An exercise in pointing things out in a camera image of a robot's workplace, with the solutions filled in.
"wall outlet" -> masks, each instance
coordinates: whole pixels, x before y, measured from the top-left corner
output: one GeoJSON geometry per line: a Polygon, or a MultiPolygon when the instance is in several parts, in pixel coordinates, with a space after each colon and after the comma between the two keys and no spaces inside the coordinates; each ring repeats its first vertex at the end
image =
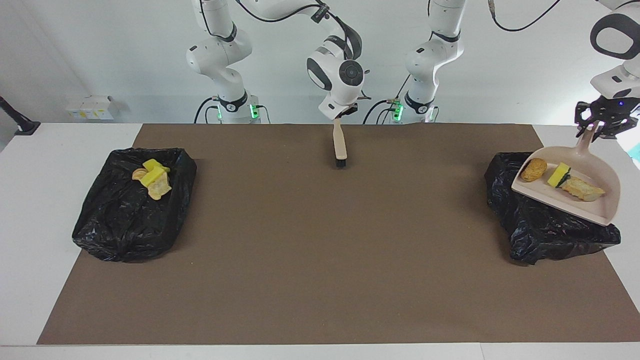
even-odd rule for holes
{"type": "Polygon", "coordinates": [[[67,113],[74,120],[114,120],[118,109],[110,96],[89,96],[74,99],[67,106],[67,113]]]}

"sponge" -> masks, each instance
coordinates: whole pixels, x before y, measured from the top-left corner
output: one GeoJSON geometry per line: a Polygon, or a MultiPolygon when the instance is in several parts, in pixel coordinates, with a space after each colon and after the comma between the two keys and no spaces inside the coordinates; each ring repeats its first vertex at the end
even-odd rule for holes
{"type": "Polygon", "coordinates": [[[569,165],[560,163],[547,183],[554,188],[559,188],[569,177],[571,177],[571,175],[569,175],[570,171],[571,168],[569,165]]]}
{"type": "Polygon", "coordinates": [[[147,161],[145,161],[145,162],[142,164],[142,166],[144,166],[144,167],[145,167],[145,169],[146,169],[147,171],[149,171],[149,172],[150,172],[151,170],[153,170],[154,168],[156,168],[156,167],[161,167],[161,168],[163,168],[163,169],[164,169],[164,171],[166,171],[166,172],[171,171],[171,169],[169,169],[168,167],[164,167],[164,166],[162,166],[162,164],[160,164],[156,159],[147,160],[147,161]]]}
{"type": "Polygon", "coordinates": [[[142,180],[140,180],[140,182],[145,188],[148,188],[149,185],[151,185],[151,183],[153,183],[154,181],[158,180],[158,178],[160,178],[162,174],[166,174],[166,171],[164,171],[164,168],[162,166],[154,167],[153,170],[148,172],[142,178],[142,180]]]}

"dustpan handle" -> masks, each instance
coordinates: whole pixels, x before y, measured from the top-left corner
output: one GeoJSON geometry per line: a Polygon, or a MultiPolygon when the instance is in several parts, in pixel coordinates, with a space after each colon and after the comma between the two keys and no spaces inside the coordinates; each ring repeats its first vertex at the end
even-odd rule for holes
{"type": "Polygon", "coordinates": [[[596,127],[592,126],[591,129],[587,128],[582,136],[580,136],[578,144],[575,146],[575,150],[578,154],[589,154],[589,146],[591,145],[595,132],[596,127]]]}

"dustpan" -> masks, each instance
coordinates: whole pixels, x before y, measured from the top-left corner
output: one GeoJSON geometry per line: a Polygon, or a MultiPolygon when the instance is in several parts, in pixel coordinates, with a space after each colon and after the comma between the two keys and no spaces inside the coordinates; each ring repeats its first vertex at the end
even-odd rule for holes
{"type": "Polygon", "coordinates": [[[518,171],[511,189],[596,224],[602,226],[611,224],[620,202],[620,180],[613,168],[589,152],[594,133],[595,127],[587,128],[575,147],[552,146],[534,152],[518,171]],[[545,160],[548,167],[541,179],[527,183],[520,178],[520,173],[533,158],[545,160]],[[596,201],[584,202],[562,189],[556,189],[547,184],[547,180],[560,162],[571,167],[572,176],[602,188],[606,194],[596,201]]]}

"bread slice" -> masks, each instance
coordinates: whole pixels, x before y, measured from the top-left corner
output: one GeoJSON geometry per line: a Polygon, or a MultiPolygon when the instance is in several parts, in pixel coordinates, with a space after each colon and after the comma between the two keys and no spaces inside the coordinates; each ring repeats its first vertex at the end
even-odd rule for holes
{"type": "Polygon", "coordinates": [[[575,176],[571,176],[560,187],[582,201],[596,201],[597,198],[605,194],[605,191],[601,188],[590,185],[581,178],[575,176]]]}

